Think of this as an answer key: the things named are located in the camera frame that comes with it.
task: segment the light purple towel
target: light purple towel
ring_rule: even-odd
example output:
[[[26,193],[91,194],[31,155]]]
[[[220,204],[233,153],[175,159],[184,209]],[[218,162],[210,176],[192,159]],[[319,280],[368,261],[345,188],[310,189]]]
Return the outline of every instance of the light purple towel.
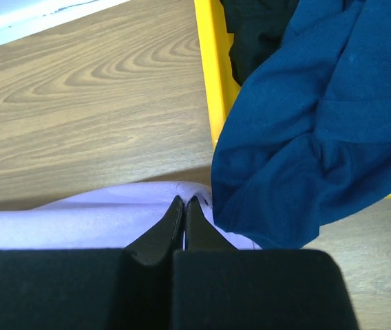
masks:
[[[0,250],[123,248],[167,211],[174,197],[197,196],[213,224],[209,187],[189,182],[127,184],[93,190],[28,211],[0,212]],[[215,227],[235,247],[250,239]]]

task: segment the wooden table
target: wooden table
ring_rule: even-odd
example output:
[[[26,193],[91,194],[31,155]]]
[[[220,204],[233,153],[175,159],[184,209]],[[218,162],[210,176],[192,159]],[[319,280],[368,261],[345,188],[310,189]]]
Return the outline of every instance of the wooden table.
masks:
[[[132,0],[0,47],[0,210],[139,180],[209,183],[190,0]],[[363,329],[391,330],[391,200],[310,244],[340,264]]]

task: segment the navy blue garment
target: navy blue garment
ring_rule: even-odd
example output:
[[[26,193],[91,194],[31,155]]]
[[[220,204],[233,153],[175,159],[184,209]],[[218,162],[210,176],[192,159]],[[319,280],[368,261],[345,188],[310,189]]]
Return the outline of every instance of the navy blue garment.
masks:
[[[215,223],[263,248],[391,193],[391,0],[301,0],[244,83],[212,164]]]

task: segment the laundry basket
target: laundry basket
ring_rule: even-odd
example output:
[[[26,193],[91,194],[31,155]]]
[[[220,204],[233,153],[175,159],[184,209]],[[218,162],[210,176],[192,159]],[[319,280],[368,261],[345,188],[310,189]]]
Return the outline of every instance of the laundry basket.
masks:
[[[226,32],[220,0],[194,0],[194,3],[211,136],[215,147],[224,121],[240,90],[240,86],[232,78],[229,60],[233,35]]]

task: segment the wood grain surface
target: wood grain surface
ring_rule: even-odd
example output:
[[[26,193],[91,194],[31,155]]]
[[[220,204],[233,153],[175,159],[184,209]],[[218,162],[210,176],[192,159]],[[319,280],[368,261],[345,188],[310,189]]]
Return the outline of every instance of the wood grain surface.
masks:
[[[146,179],[209,183],[191,0],[131,0],[0,47],[0,210]],[[391,200],[322,228],[362,329],[391,330]]]

